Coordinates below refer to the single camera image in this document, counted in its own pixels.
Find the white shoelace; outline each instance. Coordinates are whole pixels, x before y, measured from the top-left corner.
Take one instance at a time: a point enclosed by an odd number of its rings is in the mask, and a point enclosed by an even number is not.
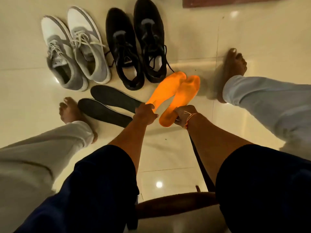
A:
[[[63,58],[63,52],[60,49],[60,47],[58,45],[56,45],[55,43],[49,43],[48,46],[48,56],[50,57],[50,59],[52,59],[53,57],[53,52],[56,52],[60,57]]]
[[[88,46],[93,44],[93,45],[99,45],[105,48],[107,47],[106,45],[103,45],[98,42],[89,42],[89,37],[88,35],[86,35],[86,33],[83,30],[75,32],[75,37],[73,38],[72,42],[73,42],[74,48],[80,48],[82,44],[88,45]]]

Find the dark blue sleeve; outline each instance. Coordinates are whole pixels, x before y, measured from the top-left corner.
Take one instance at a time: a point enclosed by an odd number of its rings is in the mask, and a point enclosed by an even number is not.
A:
[[[16,232],[123,232],[137,227],[139,190],[128,154],[106,145],[76,163],[59,193],[47,198]]]
[[[307,232],[311,162],[259,145],[245,145],[222,164],[216,198],[232,233]]]

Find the black sneaker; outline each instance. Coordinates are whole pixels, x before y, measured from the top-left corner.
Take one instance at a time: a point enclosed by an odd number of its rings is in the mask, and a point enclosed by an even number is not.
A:
[[[129,17],[118,8],[111,8],[106,19],[106,36],[109,49],[114,58],[117,73],[124,86],[129,90],[142,88],[145,82],[144,70],[139,60],[133,26]],[[136,69],[136,77],[129,80],[123,67]]]
[[[164,45],[163,22],[157,7],[151,0],[137,0],[134,9],[134,28],[142,48],[146,78],[152,83],[159,83],[166,77],[168,62],[166,45]],[[162,66],[156,71],[154,64],[158,56],[162,58]]]

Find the orange insole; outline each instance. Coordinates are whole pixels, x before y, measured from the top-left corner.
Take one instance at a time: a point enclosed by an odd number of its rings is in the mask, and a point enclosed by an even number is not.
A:
[[[187,76],[183,72],[175,72],[167,76],[153,92],[146,104],[153,104],[153,112],[167,99],[176,94],[178,87],[186,80]]]
[[[187,105],[197,94],[200,89],[200,78],[196,75],[190,76],[179,86],[175,97],[169,107],[162,113],[159,123],[163,127],[171,126],[178,115],[174,109]]]

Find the person's left hand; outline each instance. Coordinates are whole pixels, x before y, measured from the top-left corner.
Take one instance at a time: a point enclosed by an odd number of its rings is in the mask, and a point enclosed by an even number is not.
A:
[[[155,114],[152,109],[154,109],[153,104],[146,105],[145,103],[142,103],[138,108],[135,109],[133,120],[150,125],[159,116],[158,114]]]

